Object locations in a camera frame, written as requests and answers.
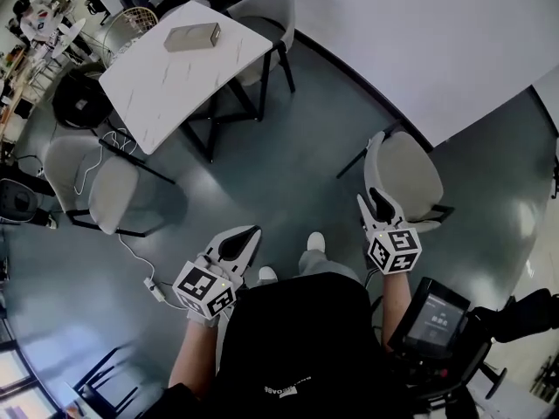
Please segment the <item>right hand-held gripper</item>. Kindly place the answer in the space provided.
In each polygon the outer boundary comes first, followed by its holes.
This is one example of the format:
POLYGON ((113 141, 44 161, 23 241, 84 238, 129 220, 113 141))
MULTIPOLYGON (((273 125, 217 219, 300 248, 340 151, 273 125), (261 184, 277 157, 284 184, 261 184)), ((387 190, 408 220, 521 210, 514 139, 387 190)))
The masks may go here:
POLYGON ((367 240, 364 256, 368 266, 382 274, 412 271, 422 253, 422 245, 417 230, 405 223, 401 206, 376 187, 369 188, 372 212, 360 194, 356 199, 367 240))

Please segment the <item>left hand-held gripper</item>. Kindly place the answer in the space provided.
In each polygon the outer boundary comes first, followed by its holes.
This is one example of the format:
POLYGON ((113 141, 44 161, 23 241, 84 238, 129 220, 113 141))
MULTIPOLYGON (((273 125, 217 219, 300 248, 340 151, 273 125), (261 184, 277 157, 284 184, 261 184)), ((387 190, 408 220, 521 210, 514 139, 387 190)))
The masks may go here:
POLYGON ((262 238, 256 225, 239 226, 218 233, 208 244, 205 254, 225 260, 229 280, 188 261, 180 271, 173 291, 180 303, 203 320, 212 322, 237 300, 236 291, 243 283, 245 271, 252 265, 262 238))

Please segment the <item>person's left hand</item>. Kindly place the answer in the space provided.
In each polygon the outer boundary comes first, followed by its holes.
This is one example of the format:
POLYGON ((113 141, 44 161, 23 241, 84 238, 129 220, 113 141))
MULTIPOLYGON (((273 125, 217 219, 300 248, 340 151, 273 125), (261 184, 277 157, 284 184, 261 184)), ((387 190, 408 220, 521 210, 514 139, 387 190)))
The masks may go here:
POLYGON ((227 275, 227 273, 211 257, 203 253, 197 255, 194 264, 200 268, 204 268, 205 270, 219 276, 220 278, 229 280, 229 276, 227 275))

